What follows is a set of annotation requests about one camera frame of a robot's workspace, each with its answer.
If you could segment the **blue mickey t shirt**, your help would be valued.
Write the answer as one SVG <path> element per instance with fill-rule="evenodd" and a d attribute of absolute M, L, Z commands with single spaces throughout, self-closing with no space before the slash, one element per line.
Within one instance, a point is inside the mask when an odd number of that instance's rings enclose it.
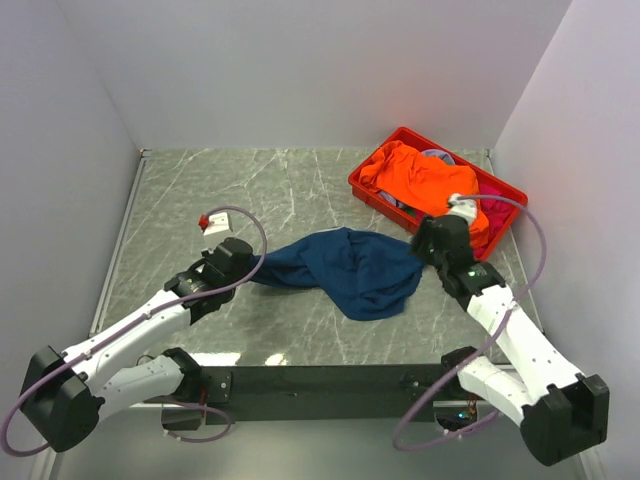
<path fill-rule="evenodd" d="M 282 289 L 318 288 L 345 317 L 374 321 L 404 311 L 424 268 L 407 242 L 342 227 L 268 253 L 251 280 Z"/>

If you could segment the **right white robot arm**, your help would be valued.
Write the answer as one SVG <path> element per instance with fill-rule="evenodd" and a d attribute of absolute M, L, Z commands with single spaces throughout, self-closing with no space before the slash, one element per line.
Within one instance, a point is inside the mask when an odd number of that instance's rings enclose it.
<path fill-rule="evenodd" d="M 407 424 L 440 390 L 467 392 L 518 426 L 526 447 L 545 466 L 604 443 L 610 390 L 567 360 L 520 307 L 497 270 L 475 259 L 468 223 L 448 214 L 423 219 L 411 252 L 435 267 L 446 293 L 488 333 L 487 344 L 455 352 L 452 366 L 402 418 Z"/>

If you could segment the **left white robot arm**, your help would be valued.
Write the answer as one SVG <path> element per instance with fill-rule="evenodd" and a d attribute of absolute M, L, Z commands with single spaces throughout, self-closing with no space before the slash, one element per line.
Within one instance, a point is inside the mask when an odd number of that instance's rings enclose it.
<path fill-rule="evenodd" d="M 63 352 L 40 349 L 29 361 L 18 411 L 46 446 L 60 453 L 134 404 L 165 397 L 200 406 L 207 389 L 202 368 L 183 349 L 169 349 L 145 364 L 134 362 L 164 337 L 231 301 L 263 261 L 245 241 L 227 238 L 102 333 Z"/>

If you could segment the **red plastic bin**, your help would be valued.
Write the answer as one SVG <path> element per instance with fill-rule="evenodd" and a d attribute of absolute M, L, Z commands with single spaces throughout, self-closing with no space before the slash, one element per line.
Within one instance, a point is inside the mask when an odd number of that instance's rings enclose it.
<path fill-rule="evenodd" d="M 400 127 L 348 176 L 353 195 L 410 233 L 447 210 L 454 193 L 474 195 L 474 256 L 486 260 L 518 216 L 526 194 L 413 130 Z"/>

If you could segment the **orange t shirt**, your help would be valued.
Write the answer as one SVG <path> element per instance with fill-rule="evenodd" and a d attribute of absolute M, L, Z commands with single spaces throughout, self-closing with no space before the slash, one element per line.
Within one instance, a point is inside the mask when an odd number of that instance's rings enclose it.
<path fill-rule="evenodd" d="M 438 217 L 449 212 L 454 195 L 480 193 L 471 166 L 448 165 L 400 140 L 375 150 L 352 172 L 349 183 L 358 199 L 410 232 L 417 230 L 418 219 L 403 207 Z"/>

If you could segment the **magenta t shirt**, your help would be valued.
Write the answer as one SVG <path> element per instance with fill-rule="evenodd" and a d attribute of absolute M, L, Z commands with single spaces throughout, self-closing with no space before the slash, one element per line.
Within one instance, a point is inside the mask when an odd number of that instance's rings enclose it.
<path fill-rule="evenodd" d="M 513 211 L 513 206 L 501 200 L 481 199 L 480 207 L 489 223 L 488 240 L 478 249 L 479 252 L 484 252 L 505 226 L 509 215 Z"/>

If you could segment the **lavender t shirt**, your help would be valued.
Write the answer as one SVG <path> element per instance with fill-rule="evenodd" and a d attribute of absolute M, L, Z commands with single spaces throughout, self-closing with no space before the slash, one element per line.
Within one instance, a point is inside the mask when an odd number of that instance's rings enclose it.
<path fill-rule="evenodd" d="M 447 151 L 441 149 L 426 149 L 421 152 L 424 157 L 434 157 L 442 160 L 447 165 L 455 165 L 454 157 Z"/>

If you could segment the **black base beam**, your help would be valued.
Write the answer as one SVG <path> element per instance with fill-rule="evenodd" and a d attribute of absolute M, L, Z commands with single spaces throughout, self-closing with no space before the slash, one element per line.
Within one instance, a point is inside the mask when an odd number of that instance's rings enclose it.
<path fill-rule="evenodd" d="M 234 421 L 402 417 L 443 374 L 437 364 L 207 366 L 207 404 Z"/>

